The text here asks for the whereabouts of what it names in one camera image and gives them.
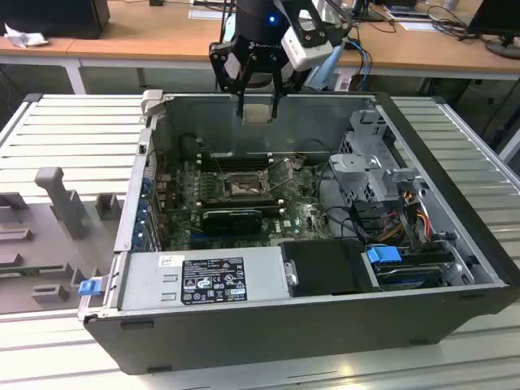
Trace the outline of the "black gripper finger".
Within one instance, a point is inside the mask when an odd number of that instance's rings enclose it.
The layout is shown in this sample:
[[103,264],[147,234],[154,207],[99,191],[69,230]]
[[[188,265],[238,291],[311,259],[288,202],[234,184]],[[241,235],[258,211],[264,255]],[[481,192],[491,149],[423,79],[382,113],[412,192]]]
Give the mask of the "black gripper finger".
[[278,108],[280,99],[288,94],[295,94],[301,91],[303,85],[303,73],[294,71],[291,76],[284,80],[282,77],[282,67],[275,64],[272,67],[272,79],[274,85],[274,93],[272,96],[271,119],[278,117]]
[[[213,42],[209,47],[209,59],[220,89],[238,97],[236,116],[243,117],[245,89],[249,82],[249,51],[245,48],[243,39],[232,42]],[[231,76],[226,63],[235,58],[236,75]]]

